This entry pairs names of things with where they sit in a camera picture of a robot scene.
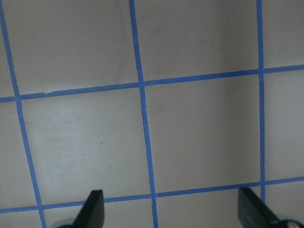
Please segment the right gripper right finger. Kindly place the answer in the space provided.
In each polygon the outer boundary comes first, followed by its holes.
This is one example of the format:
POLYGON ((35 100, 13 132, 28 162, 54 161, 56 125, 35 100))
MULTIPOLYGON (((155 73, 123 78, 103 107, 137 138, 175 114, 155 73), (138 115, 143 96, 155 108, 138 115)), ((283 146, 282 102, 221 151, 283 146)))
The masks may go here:
POLYGON ((279 218, 250 188, 238 189, 237 200, 237 216, 243 228, 279 227, 279 218))

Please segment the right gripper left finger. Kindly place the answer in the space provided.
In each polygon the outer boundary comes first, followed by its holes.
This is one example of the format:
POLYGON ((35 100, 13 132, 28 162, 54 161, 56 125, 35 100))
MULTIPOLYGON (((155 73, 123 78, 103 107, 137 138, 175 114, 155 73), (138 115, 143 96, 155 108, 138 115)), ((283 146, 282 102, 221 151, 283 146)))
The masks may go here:
POLYGON ((74 220, 73 228, 102 228, 105 219, 104 196, 102 190, 90 192, 79 214, 74 220))

